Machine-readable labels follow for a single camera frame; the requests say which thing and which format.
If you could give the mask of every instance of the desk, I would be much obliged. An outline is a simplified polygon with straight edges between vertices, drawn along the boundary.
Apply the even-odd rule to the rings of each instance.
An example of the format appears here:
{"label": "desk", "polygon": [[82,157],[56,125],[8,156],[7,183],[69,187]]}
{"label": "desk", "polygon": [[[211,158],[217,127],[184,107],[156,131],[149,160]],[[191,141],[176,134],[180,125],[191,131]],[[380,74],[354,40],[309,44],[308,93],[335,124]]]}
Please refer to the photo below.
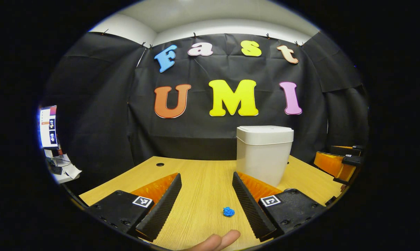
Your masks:
{"label": "desk", "polygon": [[[181,173],[182,189],[159,236],[153,244],[172,250],[194,246],[211,234],[224,235],[230,229],[241,237],[225,251],[245,249],[261,244],[255,238],[247,217],[232,188],[235,160],[207,161],[152,157],[127,172],[80,195],[89,206],[116,190],[132,192],[141,186],[172,173]],[[295,188],[324,205],[340,195],[342,184],[332,176],[292,156],[278,189]],[[223,207],[235,215],[223,216]]]}

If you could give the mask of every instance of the hand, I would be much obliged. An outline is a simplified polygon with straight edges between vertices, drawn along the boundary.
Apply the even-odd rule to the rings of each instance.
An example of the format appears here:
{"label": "hand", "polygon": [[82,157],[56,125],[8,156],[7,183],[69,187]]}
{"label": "hand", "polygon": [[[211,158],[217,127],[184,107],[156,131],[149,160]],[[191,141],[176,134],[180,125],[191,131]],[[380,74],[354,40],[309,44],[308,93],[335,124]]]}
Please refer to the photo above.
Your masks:
{"label": "hand", "polygon": [[241,233],[237,230],[230,230],[223,237],[213,234],[213,235],[210,235],[210,237],[207,238],[207,240],[191,248],[184,249],[183,251],[220,251],[230,246],[240,236],[241,236]]}

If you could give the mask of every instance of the orange letter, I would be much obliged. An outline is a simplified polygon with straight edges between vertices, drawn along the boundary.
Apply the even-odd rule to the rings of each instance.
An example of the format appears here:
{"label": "orange letter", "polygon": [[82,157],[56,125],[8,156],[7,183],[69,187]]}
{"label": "orange letter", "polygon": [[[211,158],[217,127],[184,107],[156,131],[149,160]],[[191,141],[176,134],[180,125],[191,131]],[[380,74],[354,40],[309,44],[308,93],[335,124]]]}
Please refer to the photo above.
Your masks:
{"label": "orange letter", "polygon": [[281,53],[283,53],[283,56],[285,57],[285,59],[288,62],[298,63],[298,59],[295,59],[295,58],[292,57],[292,54],[291,53],[293,53],[293,50],[288,49],[288,47],[285,46],[285,45],[278,46],[277,49],[279,49],[281,51]]}
{"label": "orange letter", "polygon": [[187,91],[191,88],[189,84],[180,84],[176,86],[178,91],[178,105],[174,109],[167,108],[167,96],[171,91],[170,86],[158,87],[154,90],[156,100],[154,101],[154,112],[161,118],[174,119],[181,116],[187,106]]}

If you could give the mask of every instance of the white trash bin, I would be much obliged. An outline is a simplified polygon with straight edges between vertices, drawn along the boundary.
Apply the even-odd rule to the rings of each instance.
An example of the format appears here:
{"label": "white trash bin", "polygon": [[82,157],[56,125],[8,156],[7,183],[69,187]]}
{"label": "white trash bin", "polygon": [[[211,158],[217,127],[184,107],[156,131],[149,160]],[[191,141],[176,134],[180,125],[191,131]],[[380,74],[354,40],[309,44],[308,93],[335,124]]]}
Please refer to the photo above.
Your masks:
{"label": "white trash bin", "polygon": [[236,170],[271,186],[278,186],[285,172],[293,130],[271,125],[237,127]]}

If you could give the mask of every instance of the white wall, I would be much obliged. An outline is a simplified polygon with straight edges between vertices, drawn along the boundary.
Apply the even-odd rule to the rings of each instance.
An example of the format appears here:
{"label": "white wall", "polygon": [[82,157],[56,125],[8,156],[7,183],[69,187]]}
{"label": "white wall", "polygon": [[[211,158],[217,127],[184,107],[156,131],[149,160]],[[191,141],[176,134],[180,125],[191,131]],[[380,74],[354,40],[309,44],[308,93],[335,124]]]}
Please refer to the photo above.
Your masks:
{"label": "white wall", "polygon": [[278,38],[292,43],[297,41],[299,44],[305,43],[311,38],[309,35],[278,24],[247,19],[217,19],[195,22],[165,30],[156,36],[153,45],[192,37],[193,33],[196,33],[197,36],[217,33],[242,33],[265,36],[269,33],[271,38]]}
{"label": "white wall", "polygon": [[136,43],[148,46],[153,44],[154,38],[157,33],[145,24],[133,19],[132,17],[114,14],[109,18],[103,20],[97,24],[90,31],[104,32],[109,29],[106,33],[118,35],[123,38],[130,39]]}
{"label": "white wall", "polygon": [[146,47],[149,47],[150,44],[154,46],[176,39],[192,37],[193,33],[196,33],[197,36],[218,33],[241,33],[265,36],[269,33],[271,38],[278,38],[292,43],[297,41],[299,44],[302,42],[305,43],[311,38],[309,35],[278,24],[247,19],[199,21],[156,33],[147,25],[122,14],[110,16],[90,31],[104,32],[107,29],[108,31],[106,33],[118,35],[139,44],[145,42]]}

